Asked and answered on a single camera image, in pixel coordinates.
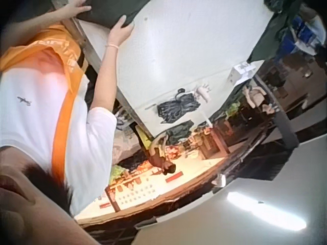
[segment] orange strap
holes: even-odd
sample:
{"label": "orange strap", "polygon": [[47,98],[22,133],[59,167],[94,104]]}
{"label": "orange strap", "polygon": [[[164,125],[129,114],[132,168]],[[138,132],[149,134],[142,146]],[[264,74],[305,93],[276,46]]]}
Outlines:
{"label": "orange strap", "polygon": [[26,57],[49,47],[61,58],[68,82],[68,91],[60,110],[52,150],[52,174],[57,181],[63,183],[69,122],[84,74],[77,64],[81,54],[79,46],[64,26],[53,25],[41,31],[28,45],[8,49],[1,57],[0,70],[6,71]]}

